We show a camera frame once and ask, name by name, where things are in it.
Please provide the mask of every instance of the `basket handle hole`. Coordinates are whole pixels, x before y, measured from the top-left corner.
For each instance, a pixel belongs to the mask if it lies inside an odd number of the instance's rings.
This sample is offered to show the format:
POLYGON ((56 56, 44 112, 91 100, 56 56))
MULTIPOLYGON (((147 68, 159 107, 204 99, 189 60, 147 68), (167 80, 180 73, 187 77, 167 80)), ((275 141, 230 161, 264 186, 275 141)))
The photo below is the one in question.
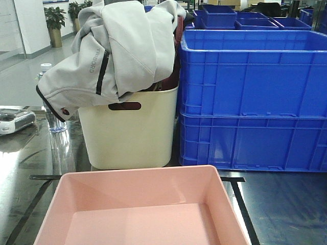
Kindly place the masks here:
POLYGON ((108 108, 112 111, 137 111, 141 107, 139 102, 122 102, 108 105, 108 108))

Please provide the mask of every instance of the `plastic bottle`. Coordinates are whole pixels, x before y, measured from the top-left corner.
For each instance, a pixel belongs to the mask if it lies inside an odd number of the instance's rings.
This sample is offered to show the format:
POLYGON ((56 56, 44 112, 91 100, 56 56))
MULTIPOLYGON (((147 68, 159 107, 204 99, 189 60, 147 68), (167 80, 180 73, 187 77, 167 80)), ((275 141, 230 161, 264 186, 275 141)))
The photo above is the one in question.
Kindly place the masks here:
MULTIPOLYGON (((52 68, 52 64, 44 63, 41 64, 41 72, 37 75, 38 79, 40 80, 46 71, 52 68)), ((45 117, 48 121, 49 131, 51 133, 59 133, 67 130, 67 123, 60 121, 58 118, 54 116, 51 112, 50 108, 47 104, 43 101, 43 106, 45 108, 45 117)))

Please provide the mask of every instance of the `blue plastic crate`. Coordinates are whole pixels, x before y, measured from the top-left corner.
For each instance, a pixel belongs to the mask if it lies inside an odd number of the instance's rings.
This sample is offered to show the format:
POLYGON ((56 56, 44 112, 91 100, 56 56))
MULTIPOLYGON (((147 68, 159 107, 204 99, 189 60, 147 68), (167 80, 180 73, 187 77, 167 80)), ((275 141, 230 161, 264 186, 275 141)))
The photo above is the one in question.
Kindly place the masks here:
POLYGON ((297 18, 291 17, 274 17, 271 18, 271 21, 274 22, 281 30, 311 30, 311 26, 302 22, 297 18))
POLYGON ((193 16, 195 18, 194 25, 196 29, 201 29, 202 28, 202 17, 204 15, 203 10, 194 10, 193 11, 193 16))
POLYGON ((307 25, 312 26, 312 14, 313 9, 301 9, 299 19, 307 25))
POLYGON ((327 172, 327 118, 180 114, 180 164, 327 172))
POLYGON ((201 29, 202 30, 235 30, 235 27, 207 27, 202 19, 201 20, 201 29))
POLYGON ((237 12, 237 18, 259 18, 268 19, 268 17, 262 13, 257 12, 237 12))
POLYGON ((185 27, 185 30, 194 30, 194 29, 195 29, 195 25, 193 22, 185 27))
POLYGON ((319 26, 319 32, 327 34, 327 25, 320 24, 320 26, 319 26))
POLYGON ((236 20, 236 12, 229 6, 202 5, 204 24, 216 28, 233 28, 236 20))
POLYGON ((153 8, 152 5, 145 5, 145 6, 144 6, 144 10, 145 10, 145 12, 149 12, 152 8, 153 8))
POLYGON ((320 23, 327 25, 327 10, 326 9, 321 13, 320 23))
POLYGON ((278 30, 279 27, 269 19, 239 18, 235 21, 237 30, 278 30))
POLYGON ((327 116, 327 35, 186 30, 180 110, 190 115, 327 116))

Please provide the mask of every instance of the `potted plant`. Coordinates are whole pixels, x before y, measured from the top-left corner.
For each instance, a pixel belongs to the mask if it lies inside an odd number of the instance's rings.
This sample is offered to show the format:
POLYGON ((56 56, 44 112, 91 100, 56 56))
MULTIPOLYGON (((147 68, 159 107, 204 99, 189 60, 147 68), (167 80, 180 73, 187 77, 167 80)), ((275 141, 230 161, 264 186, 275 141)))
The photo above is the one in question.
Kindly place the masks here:
POLYGON ((84 0, 84 3, 82 4, 82 8, 87 8, 87 7, 91 7, 93 4, 93 2, 91 0, 84 0))
POLYGON ((80 30, 80 23, 78 22, 78 13, 82 10, 82 6, 79 5, 77 2, 72 2, 69 4, 68 14, 70 15, 73 26, 74 32, 78 32, 80 30))
POLYGON ((65 26, 65 17, 63 14, 66 12, 59 7, 44 8, 46 26, 49 30, 50 40, 52 47, 61 47, 61 26, 65 26))

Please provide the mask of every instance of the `dark table surface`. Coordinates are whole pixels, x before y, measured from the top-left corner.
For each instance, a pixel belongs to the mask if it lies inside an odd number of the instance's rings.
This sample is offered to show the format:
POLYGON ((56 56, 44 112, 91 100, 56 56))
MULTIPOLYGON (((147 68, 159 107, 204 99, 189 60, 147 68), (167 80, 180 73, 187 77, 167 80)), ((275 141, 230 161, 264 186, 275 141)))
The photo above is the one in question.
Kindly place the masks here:
MULTIPOLYGON (((0 244, 33 244, 60 175, 97 170, 78 116, 67 122, 67 131, 50 134, 44 114, 36 111, 35 125, 0 137, 0 244)), ((179 166, 178 152, 176 130, 167 166, 179 166)), ((252 244, 327 244, 327 174, 219 173, 252 244)))

